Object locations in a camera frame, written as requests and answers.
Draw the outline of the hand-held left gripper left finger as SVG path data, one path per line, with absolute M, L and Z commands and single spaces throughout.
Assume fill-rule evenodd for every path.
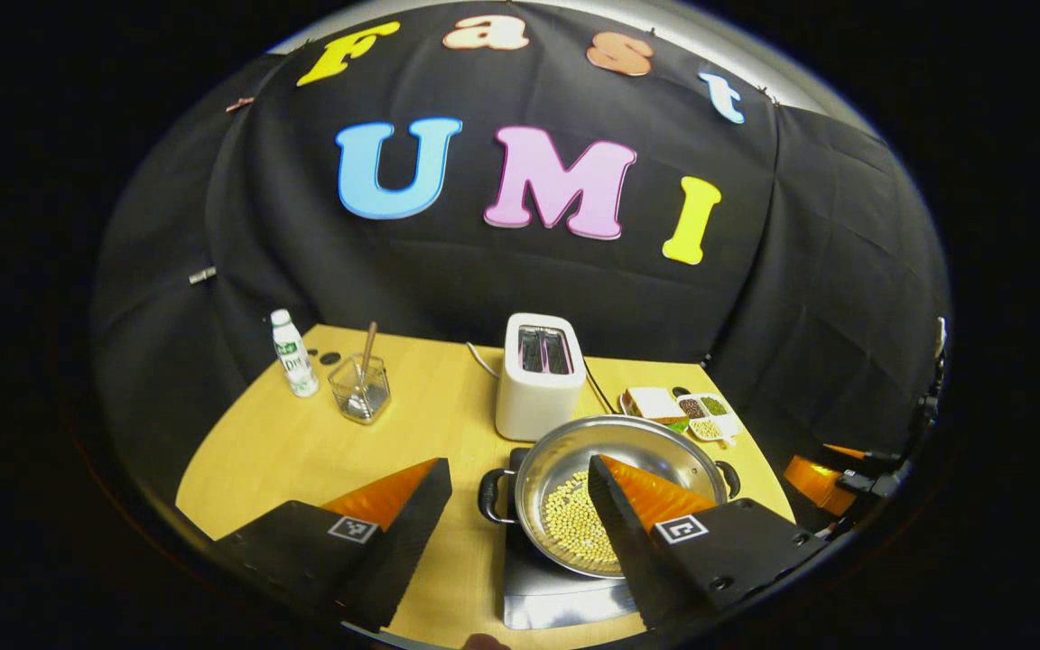
M 300 613 L 379 632 L 391 625 L 450 495 L 449 461 L 433 458 L 321 506 L 289 499 L 214 544 Z

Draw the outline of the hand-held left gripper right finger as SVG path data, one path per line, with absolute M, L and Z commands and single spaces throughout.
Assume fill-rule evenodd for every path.
M 739 610 L 827 547 L 754 499 L 717 505 L 608 454 L 590 458 L 589 494 L 654 632 Z

